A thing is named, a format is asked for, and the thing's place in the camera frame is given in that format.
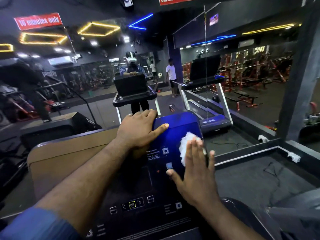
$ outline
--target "person wearing helmet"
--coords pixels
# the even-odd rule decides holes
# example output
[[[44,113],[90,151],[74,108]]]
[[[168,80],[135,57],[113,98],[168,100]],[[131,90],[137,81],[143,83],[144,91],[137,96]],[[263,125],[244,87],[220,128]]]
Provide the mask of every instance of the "person wearing helmet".
[[[126,57],[125,59],[127,64],[126,66],[120,67],[121,76],[125,76],[125,75],[135,76],[137,75],[137,72],[142,72],[145,77],[147,76],[143,68],[137,64],[137,58],[134,52],[131,52],[131,51],[126,52],[125,57]],[[140,111],[140,105],[143,111],[149,109],[148,100],[131,103],[131,112],[133,115]]]

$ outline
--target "dark column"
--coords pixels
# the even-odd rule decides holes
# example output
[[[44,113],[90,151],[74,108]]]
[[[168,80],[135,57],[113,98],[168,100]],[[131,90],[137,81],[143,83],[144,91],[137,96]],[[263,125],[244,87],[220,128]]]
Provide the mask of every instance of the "dark column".
[[[163,47],[164,49],[168,49],[169,58],[173,59],[174,68],[176,70],[177,80],[180,83],[183,83],[183,73],[182,73],[182,63],[181,63],[181,54],[180,49],[174,48],[174,36],[167,36],[167,47]]]
[[[285,140],[298,141],[320,74],[320,0],[309,8],[300,28],[297,51],[279,115],[277,135]]]

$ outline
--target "person's right hand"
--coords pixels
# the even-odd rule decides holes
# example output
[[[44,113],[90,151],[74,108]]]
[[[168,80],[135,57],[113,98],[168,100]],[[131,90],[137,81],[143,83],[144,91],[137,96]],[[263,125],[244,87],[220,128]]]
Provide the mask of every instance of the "person's right hand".
[[[173,169],[167,170],[182,197],[200,213],[203,213],[208,206],[220,204],[214,177],[214,151],[210,152],[207,167],[203,154],[203,141],[194,137],[186,144],[185,162],[183,181]]]

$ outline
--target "treadmill console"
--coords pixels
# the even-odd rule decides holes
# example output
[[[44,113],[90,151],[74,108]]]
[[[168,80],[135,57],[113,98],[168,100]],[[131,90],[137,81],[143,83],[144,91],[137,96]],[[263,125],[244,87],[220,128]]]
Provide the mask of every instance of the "treadmill console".
[[[163,239],[197,225],[194,212],[178,193],[166,170],[182,178],[179,146],[191,132],[202,138],[198,117],[192,112],[155,119],[154,128],[169,128],[150,144],[138,160],[128,158],[109,187],[87,239]]]

